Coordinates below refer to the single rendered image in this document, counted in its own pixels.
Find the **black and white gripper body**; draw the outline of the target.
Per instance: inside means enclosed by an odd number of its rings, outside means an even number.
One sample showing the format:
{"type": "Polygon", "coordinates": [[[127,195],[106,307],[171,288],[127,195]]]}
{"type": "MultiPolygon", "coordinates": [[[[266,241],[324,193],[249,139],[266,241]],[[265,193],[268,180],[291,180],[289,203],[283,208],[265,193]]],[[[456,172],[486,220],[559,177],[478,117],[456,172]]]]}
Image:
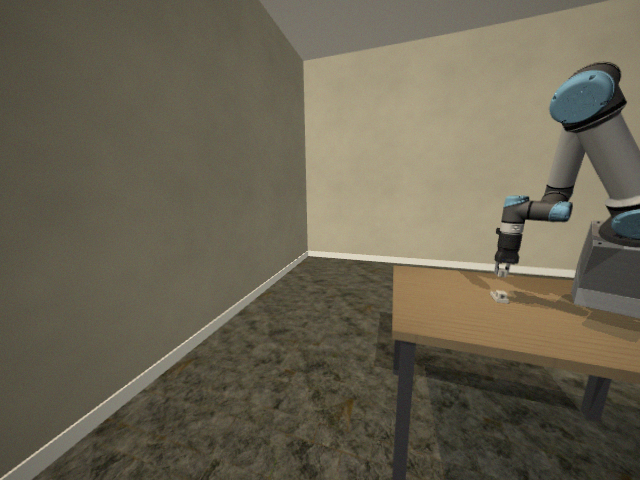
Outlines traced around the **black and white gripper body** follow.
{"type": "MultiPolygon", "coordinates": [[[[525,224],[525,223],[524,223],[525,224]]],[[[498,238],[498,250],[494,260],[499,263],[518,264],[519,249],[522,240],[524,224],[509,224],[501,222],[500,228],[496,228],[498,238]]]]}

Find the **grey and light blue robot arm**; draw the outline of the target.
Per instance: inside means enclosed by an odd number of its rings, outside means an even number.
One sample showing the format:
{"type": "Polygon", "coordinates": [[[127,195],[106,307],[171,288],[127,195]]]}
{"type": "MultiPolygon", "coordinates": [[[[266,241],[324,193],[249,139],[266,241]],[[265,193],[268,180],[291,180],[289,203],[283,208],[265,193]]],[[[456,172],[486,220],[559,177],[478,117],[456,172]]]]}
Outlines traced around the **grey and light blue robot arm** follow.
{"type": "Polygon", "coordinates": [[[586,152],[609,195],[605,205],[611,216],[600,226],[600,237],[640,248],[640,150],[621,114],[627,104],[621,71],[614,63],[597,63],[576,71],[551,99],[550,115],[563,126],[541,201],[506,197],[501,222],[567,222],[586,152]]]}

